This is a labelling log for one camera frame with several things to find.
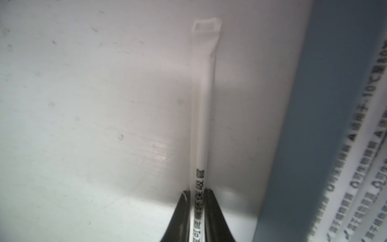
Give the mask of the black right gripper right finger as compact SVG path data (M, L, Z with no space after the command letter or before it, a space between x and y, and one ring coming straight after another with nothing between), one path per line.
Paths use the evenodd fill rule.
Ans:
M204 212L207 242L236 242L211 189L205 189Z

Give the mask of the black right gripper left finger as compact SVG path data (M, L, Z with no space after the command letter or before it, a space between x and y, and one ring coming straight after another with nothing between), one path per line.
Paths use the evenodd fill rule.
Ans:
M190 223L190 191L181 193L169 225L160 242L188 242Z

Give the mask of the white straw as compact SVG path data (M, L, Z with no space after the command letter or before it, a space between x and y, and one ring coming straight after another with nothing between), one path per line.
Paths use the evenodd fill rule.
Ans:
M380 132L368 144L357 173L362 180L350 203L336 242L371 242L387 222L387 113L384 112L378 128Z
M317 206L307 240L333 242L376 156L387 130L387 37L372 58L349 128Z
M191 133L190 198L191 242L204 242L206 187L209 157L209 134L212 94L215 79L216 51L223 22L219 18L195 20L191 29Z

